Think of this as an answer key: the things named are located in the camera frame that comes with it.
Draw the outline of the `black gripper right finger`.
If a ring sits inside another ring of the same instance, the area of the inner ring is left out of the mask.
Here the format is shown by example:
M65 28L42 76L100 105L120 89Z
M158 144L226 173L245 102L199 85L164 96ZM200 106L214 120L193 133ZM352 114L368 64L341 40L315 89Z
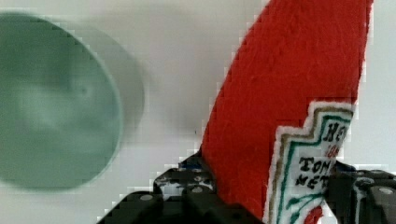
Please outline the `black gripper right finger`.
M325 196L338 224L396 224L396 180L391 173L357 170L338 161Z

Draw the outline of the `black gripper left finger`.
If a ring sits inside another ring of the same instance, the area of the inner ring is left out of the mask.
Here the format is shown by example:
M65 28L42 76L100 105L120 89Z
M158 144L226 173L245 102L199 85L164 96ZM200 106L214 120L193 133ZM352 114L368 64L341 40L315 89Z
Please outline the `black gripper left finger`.
M181 161L176 168L170 168L159 175L153 182L153 192L168 200L170 197L181 196L187 187L198 185L217 191L216 178L201 150Z

